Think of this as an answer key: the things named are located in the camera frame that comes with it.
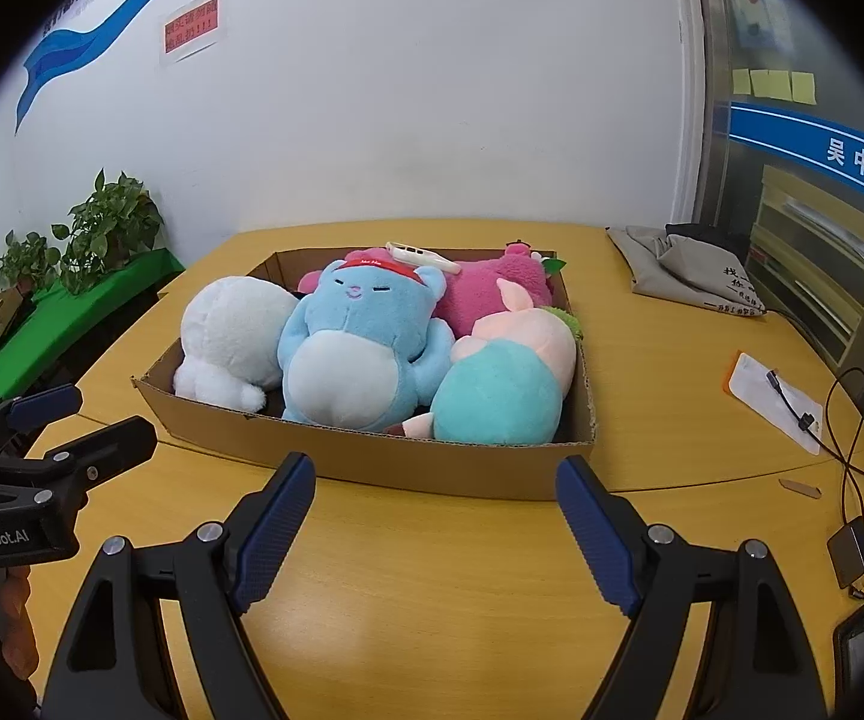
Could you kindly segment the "hand holding left gripper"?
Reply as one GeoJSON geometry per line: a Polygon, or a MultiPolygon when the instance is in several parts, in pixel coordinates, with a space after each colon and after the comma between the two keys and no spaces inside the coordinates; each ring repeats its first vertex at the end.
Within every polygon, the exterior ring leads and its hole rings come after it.
{"type": "Polygon", "coordinates": [[[34,628],[28,617],[30,567],[9,567],[1,587],[1,606],[5,616],[2,656],[19,679],[28,679],[40,663],[34,628]]]}

